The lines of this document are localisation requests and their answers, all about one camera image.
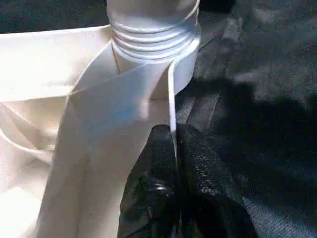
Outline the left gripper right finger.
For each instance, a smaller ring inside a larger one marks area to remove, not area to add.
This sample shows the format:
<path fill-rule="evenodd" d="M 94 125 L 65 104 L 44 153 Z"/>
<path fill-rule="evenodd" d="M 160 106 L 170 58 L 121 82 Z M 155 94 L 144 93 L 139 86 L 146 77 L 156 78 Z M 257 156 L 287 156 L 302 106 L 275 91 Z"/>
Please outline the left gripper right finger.
<path fill-rule="evenodd" d="M 178 169 L 186 237 L 257 238 L 231 172 L 195 127 L 178 126 Z"/>

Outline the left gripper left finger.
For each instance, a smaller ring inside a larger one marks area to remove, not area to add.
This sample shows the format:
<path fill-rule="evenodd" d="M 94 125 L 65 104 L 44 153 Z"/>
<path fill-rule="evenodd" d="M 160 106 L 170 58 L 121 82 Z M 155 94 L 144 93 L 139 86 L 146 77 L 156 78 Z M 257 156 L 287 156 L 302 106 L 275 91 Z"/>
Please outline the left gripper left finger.
<path fill-rule="evenodd" d="M 134 164 L 120 204 L 119 237 L 175 238 L 180 218 L 179 184 L 170 128 L 151 129 Z"/>

